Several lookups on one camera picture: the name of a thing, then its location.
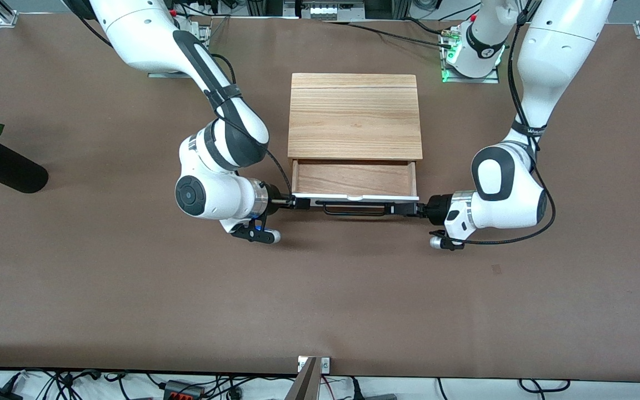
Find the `black metal drawer handle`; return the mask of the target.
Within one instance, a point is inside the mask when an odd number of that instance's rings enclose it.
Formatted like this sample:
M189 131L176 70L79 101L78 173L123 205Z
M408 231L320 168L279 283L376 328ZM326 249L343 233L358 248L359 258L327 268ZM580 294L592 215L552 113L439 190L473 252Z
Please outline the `black metal drawer handle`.
M329 216L386 216L393 213L391 202L317 202Z

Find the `black adapter with orange buttons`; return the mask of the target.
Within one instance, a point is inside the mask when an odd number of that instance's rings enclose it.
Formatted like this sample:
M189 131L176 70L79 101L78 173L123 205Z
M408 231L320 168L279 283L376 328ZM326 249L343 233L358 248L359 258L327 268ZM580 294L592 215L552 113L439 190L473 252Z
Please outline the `black adapter with orange buttons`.
M163 388L162 400L202 400L204 394L201 384L169 380Z

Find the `wooden drawer with white front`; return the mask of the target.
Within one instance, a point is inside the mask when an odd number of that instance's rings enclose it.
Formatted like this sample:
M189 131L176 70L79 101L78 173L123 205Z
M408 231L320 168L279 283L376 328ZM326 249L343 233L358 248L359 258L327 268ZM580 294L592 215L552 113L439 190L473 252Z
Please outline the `wooden drawer with white front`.
M316 200L414 202L416 163L294 159L292 192Z

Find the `white power strip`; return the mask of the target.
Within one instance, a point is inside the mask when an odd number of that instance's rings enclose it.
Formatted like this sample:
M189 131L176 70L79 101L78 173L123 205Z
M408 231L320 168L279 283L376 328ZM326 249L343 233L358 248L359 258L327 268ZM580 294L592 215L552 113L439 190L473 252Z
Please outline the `white power strip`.
M351 22L366 17L364 0L301 0L299 17L319 21Z

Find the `light wooden cabinet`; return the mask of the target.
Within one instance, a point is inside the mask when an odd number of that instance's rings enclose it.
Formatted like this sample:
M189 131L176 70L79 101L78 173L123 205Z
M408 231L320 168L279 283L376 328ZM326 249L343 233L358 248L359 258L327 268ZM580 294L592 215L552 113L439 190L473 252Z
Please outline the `light wooden cabinet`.
M423 149L416 77L294 73L288 157L419 161Z

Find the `black cylindrical vase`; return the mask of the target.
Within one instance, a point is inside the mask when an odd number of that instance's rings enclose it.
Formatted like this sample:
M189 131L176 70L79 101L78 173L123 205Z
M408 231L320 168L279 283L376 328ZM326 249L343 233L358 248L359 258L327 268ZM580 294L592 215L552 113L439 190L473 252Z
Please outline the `black cylindrical vase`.
M48 171L0 144L0 184L22 193L35 193L48 183Z

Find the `silver table edge clamp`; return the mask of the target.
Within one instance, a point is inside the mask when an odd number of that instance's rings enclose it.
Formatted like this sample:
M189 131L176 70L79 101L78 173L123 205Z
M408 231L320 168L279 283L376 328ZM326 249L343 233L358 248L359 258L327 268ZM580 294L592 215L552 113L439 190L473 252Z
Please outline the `silver table edge clamp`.
M330 374L331 358L320 357L320 356L310 356L310 357L299 356L297 358L297 372L301 372L304 365L309 359L317 359L317 364L319 365L322 374L324 375Z

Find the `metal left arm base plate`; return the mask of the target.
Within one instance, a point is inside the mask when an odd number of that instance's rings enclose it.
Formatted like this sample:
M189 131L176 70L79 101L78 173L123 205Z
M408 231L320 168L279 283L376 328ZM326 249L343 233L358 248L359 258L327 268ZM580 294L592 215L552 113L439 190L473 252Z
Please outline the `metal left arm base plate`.
M462 51L466 49L460 38L459 26L452 26L450 29L444 29L438 35L440 44L447 44L448 49L440 51L441 76L443 83L499 83L498 66L501 63L501 56L505 50L505 46L498 51L493 68L490 73L482 77L470 77L460 73L454 65L454 62L462 55Z

